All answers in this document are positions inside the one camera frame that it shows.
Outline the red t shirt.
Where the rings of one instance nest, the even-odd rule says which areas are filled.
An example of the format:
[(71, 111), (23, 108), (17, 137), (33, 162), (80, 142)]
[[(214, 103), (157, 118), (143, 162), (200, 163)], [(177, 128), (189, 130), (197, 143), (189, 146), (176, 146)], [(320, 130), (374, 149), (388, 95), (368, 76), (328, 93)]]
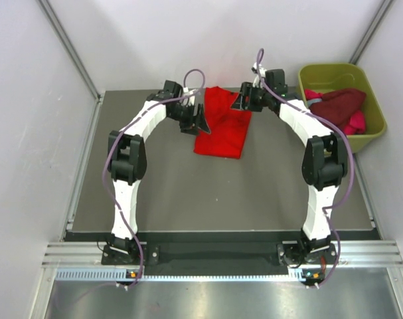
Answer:
[(195, 139), (194, 153), (202, 156), (239, 159), (252, 113), (232, 108), (238, 93), (215, 86), (204, 92), (204, 110), (210, 133)]

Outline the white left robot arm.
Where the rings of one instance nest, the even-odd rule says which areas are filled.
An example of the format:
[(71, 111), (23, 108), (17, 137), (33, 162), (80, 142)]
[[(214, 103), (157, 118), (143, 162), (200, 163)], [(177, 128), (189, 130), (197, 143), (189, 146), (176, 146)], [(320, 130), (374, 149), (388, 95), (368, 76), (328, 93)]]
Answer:
[(168, 80), (162, 90), (147, 97), (127, 126), (110, 132), (102, 180), (106, 182), (110, 174), (114, 189), (108, 193), (115, 210), (106, 255), (118, 257), (125, 264), (140, 261), (142, 246), (136, 237), (136, 209), (138, 189), (147, 171), (145, 143), (154, 129), (168, 118), (179, 123), (182, 133), (209, 133), (204, 107), (195, 103), (199, 92)]

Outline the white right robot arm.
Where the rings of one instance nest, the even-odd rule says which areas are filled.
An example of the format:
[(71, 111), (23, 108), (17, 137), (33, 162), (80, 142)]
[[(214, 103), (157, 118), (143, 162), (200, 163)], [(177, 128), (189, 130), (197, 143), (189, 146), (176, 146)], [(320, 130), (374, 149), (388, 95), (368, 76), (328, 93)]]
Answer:
[(324, 125), (305, 102), (288, 92), (285, 72), (252, 67), (253, 82), (243, 82), (232, 108), (261, 112), (268, 108), (285, 122), (305, 147), (301, 173), (308, 185), (307, 216), (298, 247), (286, 249), (283, 260), (314, 263), (331, 247), (329, 226), (334, 199), (348, 172), (348, 153), (343, 137)]

